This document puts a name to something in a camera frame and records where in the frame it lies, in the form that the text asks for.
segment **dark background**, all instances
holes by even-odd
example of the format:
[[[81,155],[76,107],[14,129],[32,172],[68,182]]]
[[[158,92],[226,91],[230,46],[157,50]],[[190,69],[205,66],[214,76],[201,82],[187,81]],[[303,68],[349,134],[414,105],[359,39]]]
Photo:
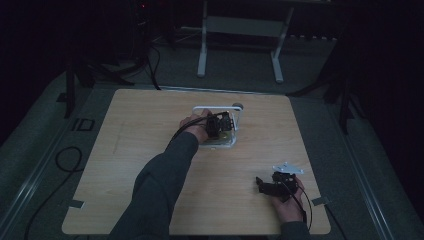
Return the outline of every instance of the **dark background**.
[[[159,2],[165,8],[172,6],[172,11],[163,14],[163,22],[158,25],[162,24],[165,34],[167,24],[172,22],[177,27],[199,26],[200,2]],[[110,0],[102,4],[51,0],[0,3],[1,143],[50,81],[65,70],[73,52],[71,46],[78,46],[99,61],[113,61],[121,53],[128,56],[132,15],[125,12],[130,8]],[[424,208],[418,189],[424,182],[423,25],[421,2],[392,0],[373,1],[366,8],[299,5],[289,29],[290,34],[307,38],[315,35],[340,39],[343,54],[338,54],[329,67],[336,70],[343,61],[355,64],[353,92],[421,219]]]

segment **gray sleeve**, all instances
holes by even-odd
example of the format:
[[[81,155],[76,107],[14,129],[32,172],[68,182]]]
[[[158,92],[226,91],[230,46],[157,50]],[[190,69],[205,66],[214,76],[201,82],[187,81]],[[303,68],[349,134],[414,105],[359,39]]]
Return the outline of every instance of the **gray sleeve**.
[[[288,222],[281,225],[281,240],[309,240],[308,227],[303,222]]]
[[[146,164],[109,239],[168,239],[174,206],[198,146],[193,134],[183,132]]]

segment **hand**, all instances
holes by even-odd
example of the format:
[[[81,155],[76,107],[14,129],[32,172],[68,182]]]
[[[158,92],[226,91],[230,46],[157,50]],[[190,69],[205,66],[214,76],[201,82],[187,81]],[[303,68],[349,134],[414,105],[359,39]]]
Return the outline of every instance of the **hand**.
[[[192,114],[190,117],[186,117],[185,119],[181,120],[180,127],[182,127],[184,124],[197,119],[199,117],[206,117],[208,115],[212,114],[212,112],[209,109],[203,109],[202,115],[196,115]],[[199,123],[196,123],[193,126],[190,126],[184,130],[184,132],[192,133],[194,136],[196,136],[197,141],[200,143],[203,143],[208,139],[208,133],[206,132],[206,120],[203,120]]]
[[[297,177],[295,177],[295,180],[297,181],[299,188],[297,189],[294,196],[297,198],[300,205],[303,207],[301,196],[303,192],[302,189],[305,190],[305,188],[303,187],[302,182]],[[287,222],[303,221],[302,209],[299,208],[299,205],[296,203],[293,197],[290,197],[285,202],[281,202],[280,198],[278,197],[271,197],[271,203],[277,211],[278,218],[281,224]]]

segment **white metal frame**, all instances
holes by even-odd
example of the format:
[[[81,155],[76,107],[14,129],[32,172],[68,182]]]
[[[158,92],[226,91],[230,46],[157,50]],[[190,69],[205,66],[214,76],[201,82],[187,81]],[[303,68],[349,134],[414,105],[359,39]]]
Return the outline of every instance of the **white metal frame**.
[[[231,34],[244,34],[254,36],[278,37],[278,44],[275,50],[271,52],[271,61],[274,69],[275,81],[282,83],[284,81],[281,72],[279,56],[286,38],[287,29],[293,15],[293,7],[288,11],[284,22],[252,20],[241,18],[228,18],[208,16],[208,1],[203,1],[203,21],[202,21],[202,46],[200,49],[199,65],[197,76],[204,77],[206,74],[207,45],[206,37],[208,32],[220,32]]]

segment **wooden table surface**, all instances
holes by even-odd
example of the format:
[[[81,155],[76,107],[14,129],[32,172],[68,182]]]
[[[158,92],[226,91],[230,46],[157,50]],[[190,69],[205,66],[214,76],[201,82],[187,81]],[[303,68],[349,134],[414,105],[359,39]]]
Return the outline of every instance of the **wooden table surface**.
[[[242,103],[237,142],[230,149],[199,148],[170,225],[174,235],[279,234],[268,196],[255,177],[271,182],[272,166],[288,162],[305,171],[310,199],[320,197],[308,155],[285,96],[118,90],[111,102],[62,229],[67,234],[108,234],[131,200],[143,166],[166,148],[181,119],[194,106]],[[303,195],[304,208],[310,210]],[[324,207],[312,207],[312,234],[326,234]]]

